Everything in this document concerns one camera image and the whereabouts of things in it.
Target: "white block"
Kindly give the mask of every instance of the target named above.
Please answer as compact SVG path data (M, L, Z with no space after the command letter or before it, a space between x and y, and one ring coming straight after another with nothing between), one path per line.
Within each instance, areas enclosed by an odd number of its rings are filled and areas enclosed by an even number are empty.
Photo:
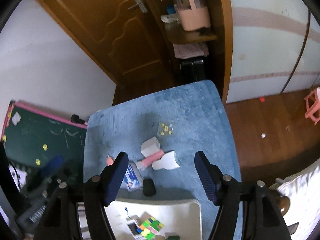
M160 151L160 143L156 137L152 137L141 144L141 153L146 158L158 151Z

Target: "blue carpet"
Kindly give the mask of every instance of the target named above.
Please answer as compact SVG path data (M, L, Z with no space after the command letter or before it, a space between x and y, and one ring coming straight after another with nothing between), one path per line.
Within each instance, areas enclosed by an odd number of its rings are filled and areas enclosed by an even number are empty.
M218 91L211 81L167 89L122 103L93 114L88 122L84 149L84 181L102 172L107 155L120 151L129 160L143 159L141 143L157 136L159 122L173 122L170 137L159 139L164 152L174 150L178 169L141 172L152 178L156 195L128 192L124 183L118 196L128 199L177 200L196 198L201 204L203 239L207 240L218 212L202 188L194 156L203 151L223 174L241 181L239 163L228 118ZM239 209L234 240L241 239L242 206Z

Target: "screw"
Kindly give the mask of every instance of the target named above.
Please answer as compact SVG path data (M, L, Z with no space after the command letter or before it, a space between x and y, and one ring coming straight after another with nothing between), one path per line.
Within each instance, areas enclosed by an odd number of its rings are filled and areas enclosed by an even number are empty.
M228 175L228 174L225 174L225 175L223 175L223 177L222 177L225 181L230 181L231 180L231 176L230 175Z
M65 182L62 182L59 184L59 188L65 188L67 186L67 184Z
M93 176L91 180L92 182L98 182L100 180L100 176Z
M259 187L264 187L264 185L265 185L262 180L258 180L257 184L258 184Z

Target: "chalkboard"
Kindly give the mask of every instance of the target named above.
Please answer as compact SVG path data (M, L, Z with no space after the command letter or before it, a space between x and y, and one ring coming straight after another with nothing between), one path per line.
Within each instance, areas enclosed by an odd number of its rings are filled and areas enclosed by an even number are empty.
M28 174L61 155L67 167L66 182L74 185L83 182L86 131L86 125L71 123L25 103L11 101L2 140L13 165Z

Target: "pink basket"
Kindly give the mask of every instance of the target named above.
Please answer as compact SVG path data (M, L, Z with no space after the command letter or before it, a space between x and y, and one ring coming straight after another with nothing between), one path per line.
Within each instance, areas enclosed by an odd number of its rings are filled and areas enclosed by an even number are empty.
M197 8L194 0L189 0L191 9L178 10L181 25L185 31L195 31L203 27L210 28L210 17L206 6Z

